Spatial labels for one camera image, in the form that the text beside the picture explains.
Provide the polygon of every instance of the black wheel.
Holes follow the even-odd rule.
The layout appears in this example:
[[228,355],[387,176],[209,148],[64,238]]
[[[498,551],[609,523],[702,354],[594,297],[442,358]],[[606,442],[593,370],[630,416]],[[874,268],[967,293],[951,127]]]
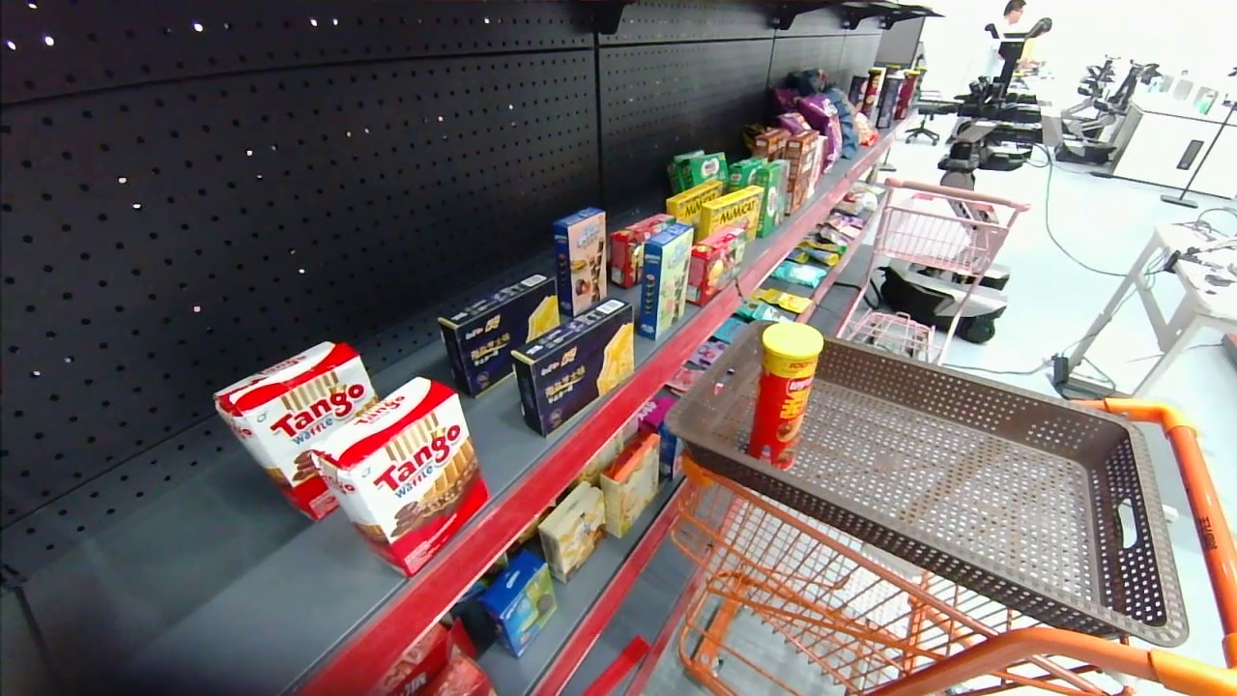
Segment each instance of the black wheel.
[[966,316],[957,321],[957,336],[969,342],[987,342],[997,334],[997,324],[987,316]]

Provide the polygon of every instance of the cart handle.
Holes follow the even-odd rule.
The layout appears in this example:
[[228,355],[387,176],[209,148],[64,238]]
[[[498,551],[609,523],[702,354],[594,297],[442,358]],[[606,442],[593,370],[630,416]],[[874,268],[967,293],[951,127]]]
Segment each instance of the cart handle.
[[1199,449],[1194,424],[1176,409],[1154,402],[1103,399],[1075,403],[1119,414],[1132,422],[1159,424],[1164,429],[1176,456],[1185,497],[1194,513],[1194,529],[1202,548],[1202,560],[1207,564],[1207,575],[1211,576],[1211,587],[1216,595],[1216,608],[1220,609],[1220,623],[1225,630],[1225,661],[1230,668],[1237,666],[1237,551],[1233,550],[1233,540],[1220,508],[1216,487],[1211,482],[1211,472]]
[[1001,198],[999,195],[988,195],[987,193],[980,193],[977,190],[970,190],[966,188],[952,188],[949,185],[938,185],[935,183],[923,183],[918,180],[903,180],[901,178],[893,178],[893,177],[886,178],[884,184],[891,185],[893,188],[909,188],[912,190],[923,190],[924,193],[931,193],[935,195],[949,195],[950,198],[974,200],[976,203],[991,203],[993,205],[1006,205],[1018,210],[1019,213],[1025,213],[1027,210],[1030,209],[1029,203],[1021,203],[1018,200]]

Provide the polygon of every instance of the blue snack box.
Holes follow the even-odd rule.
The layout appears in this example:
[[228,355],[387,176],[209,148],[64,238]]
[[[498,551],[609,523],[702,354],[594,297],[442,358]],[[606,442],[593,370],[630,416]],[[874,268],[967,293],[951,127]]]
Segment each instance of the blue snack box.
[[520,410],[549,435],[636,370],[633,309],[606,299],[512,351]]
[[554,223],[558,308],[569,316],[606,298],[606,213],[585,208]]
[[549,566],[521,551],[481,596],[481,607],[499,627],[499,642],[512,655],[523,655],[558,608]]
[[558,325],[554,281],[536,273],[438,316],[460,391],[476,397],[511,376],[511,350]]
[[636,330],[657,339],[683,315],[688,300],[691,225],[672,224],[644,242],[644,282]]

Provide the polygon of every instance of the stand pole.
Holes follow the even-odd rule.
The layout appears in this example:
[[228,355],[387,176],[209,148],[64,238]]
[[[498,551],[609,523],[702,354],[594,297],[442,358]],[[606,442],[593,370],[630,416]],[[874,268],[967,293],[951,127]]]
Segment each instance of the stand pole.
[[1202,171],[1202,164],[1205,164],[1207,162],[1207,157],[1211,156],[1211,150],[1216,146],[1216,142],[1220,141],[1220,136],[1223,135],[1225,129],[1228,127],[1228,119],[1233,117],[1235,110],[1237,110],[1237,94],[1232,95],[1232,101],[1228,104],[1228,112],[1225,114],[1225,122],[1220,124],[1220,127],[1216,130],[1215,137],[1211,138],[1211,145],[1207,145],[1207,151],[1202,153],[1202,159],[1199,161],[1199,166],[1195,167],[1194,173],[1190,174],[1190,180],[1185,182],[1185,188],[1183,188],[1181,193],[1176,195],[1170,195],[1168,193],[1164,193],[1160,195],[1160,200],[1170,203],[1173,205],[1180,205],[1183,208],[1199,206],[1197,200],[1188,200],[1185,198],[1185,194],[1190,192],[1190,187],[1194,185],[1194,178],[1199,176],[1200,171]]

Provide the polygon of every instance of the tango wafer box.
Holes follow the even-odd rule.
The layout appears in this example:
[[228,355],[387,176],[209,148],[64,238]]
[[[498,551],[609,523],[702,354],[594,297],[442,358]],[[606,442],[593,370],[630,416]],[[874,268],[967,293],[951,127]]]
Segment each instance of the tango wafer box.
[[549,435],[635,371],[631,304],[606,299],[511,357],[524,423]]
[[350,345],[310,350],[215,393],[215,410],[293,506],[320,520],[338,506],[309,450],[377,402]]
[[455,383],[470,397],[511,377],[511,350],[558,325],[554,281],[541,273],[438,316]]
[[313,455],[365,541],[408,576],[489,498],[459,394],[426,378],[413,378]]

